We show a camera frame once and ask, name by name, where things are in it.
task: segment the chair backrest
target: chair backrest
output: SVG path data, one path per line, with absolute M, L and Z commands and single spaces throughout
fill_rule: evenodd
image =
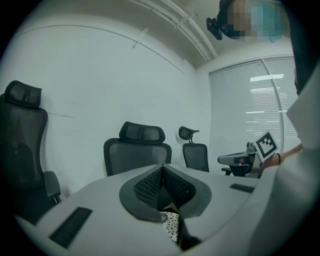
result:
M 157 126 L 125 122 L 119 138 L 108 139 L 103 146 L 108 176 L 156 164 L 170 164 L 172 150 L 164 131 Z
M 182 151 L 187 168 L 209 172 L 208 149 L 205 144 L 185 143 Z
M 0 96 L 0 172 L 13 189 L 44 185 L 40 145 L 48 114 L 39 108 L 41 91 L 12 81 Z

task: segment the black and white square marker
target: black and white square marker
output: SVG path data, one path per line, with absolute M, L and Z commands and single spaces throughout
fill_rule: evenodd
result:
M 263 133 L 258 139 L 253 141 L 253 143 L 262 162 L 264 162 L 271 155 L 273 155 L 275 151 L 278 150 L 276 141 L 269 130 Z

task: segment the chair armrest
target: chair armrest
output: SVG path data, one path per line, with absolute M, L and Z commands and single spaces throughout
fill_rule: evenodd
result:
M 43 177 L 47 196 L 52 199 L 59 196 L 61 192 L 56 174 L 53 171 L 45 171 Z
M 221 168 L 221 171 L 225 172 L 225 175 L 229 176 L 232 173 L 232 170 L 230 168 Z

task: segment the person's arm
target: person's arm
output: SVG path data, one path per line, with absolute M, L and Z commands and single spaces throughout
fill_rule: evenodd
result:
M 302 150 L 302 144 L 299 144 L 298 146 L 294 147 L 293 149 L 289 150 L 288 152 L 280 154 L 280 159 L 281 162 L 283 162 L 287 157 L 299 153 L 300 150 Z M 277 154 L 272 155 L 269 157 L 267 160 L 265 160 L 263 166 L 262 166 L 262 171 L 264 171 L 266 168 L 271 167 L 271 166 L 277 166 L 279 165 L 279 156 Z

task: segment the teal face mask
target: teal face mask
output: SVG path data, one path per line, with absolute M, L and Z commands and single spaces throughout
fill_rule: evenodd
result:
M 266 0 L 249 0 L 248 11 L 251 13 L 251 31 L 258 38 L 268 38 L 272 43 L 279 40 L 286 33 L 286 22 L 282 18 L 279 8 Z

